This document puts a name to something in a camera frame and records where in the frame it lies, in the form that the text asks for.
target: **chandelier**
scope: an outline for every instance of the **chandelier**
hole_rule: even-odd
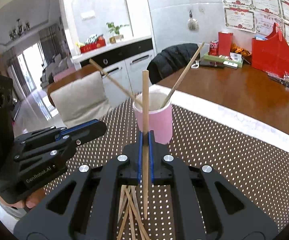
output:
[[[27,31],[30,30],[30,24],[26,23],[24,27],[22,27],[22,23],[20,23],[20,19],[17,19],[18,22],[18,30],[16,28],[13,28],[13,30],[10,32],[9,36],[12,41],[15,41],[18,38],[21,38],[23,35],[27,33]]]

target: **white cabinet door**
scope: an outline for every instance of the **white cabinet door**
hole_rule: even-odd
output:
[[[155,54],[152,49],[125,60],[126,69],[128,70],[128,75],[134,94],[142,91],[142,71],[147,69],[150,61],[154,57]]]
[[[114,78],[119,84],[121,84],[125,89],[131,92],[130,82],[128,78],[128,73],[126,70],[125,61],[120,61],[111,66],[105,67],[104,70]],[[106,76],[102,77],[104,90],[109,103],[112,107],[116,107],[123,103],[128,97]]]

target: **red envelope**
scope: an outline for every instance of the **red envelope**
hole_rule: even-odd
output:
[[[230,56],[233,33],[218,33],[219,55]]]

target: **pegboard surface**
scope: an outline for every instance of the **pegboard surface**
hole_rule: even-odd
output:
[[[173,106],[172,111],[171,155],[187,165],[212,166],[268,214],[281,231],[289,222],[289,153],[181,107]],[[104,165],[121,154],[126,144],[136,141],[137,124],[130,99],[101,120],[107,124],[107,133],[78,147],[67,162],[67,173],[46,185],[47,193],[80,165]],[[148,220],[143,218],[142,184],[136,187],[136,194],[150,238],[175,239],[169,186],[149,187]],[[137,226],[135,230],[136,238],[141,239]],[[129,219],[122,239],[131,240]]]

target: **coca-cola can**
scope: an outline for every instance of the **coca-cola can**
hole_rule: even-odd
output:
[[[209,55],[218,56],[218,41],[210,42]]]

